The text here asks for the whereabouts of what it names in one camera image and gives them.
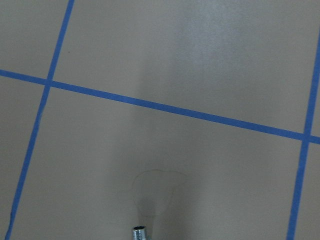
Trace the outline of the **chrome metal valve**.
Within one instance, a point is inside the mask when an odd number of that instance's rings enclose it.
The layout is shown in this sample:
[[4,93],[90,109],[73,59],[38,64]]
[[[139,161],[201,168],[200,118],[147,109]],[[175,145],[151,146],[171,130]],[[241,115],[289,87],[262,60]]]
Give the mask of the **chrome metal valve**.
[[147,233],[147,228],[144,225],[138,225],[132,229],[132,239],[133,240],[149,240],[150,237]]

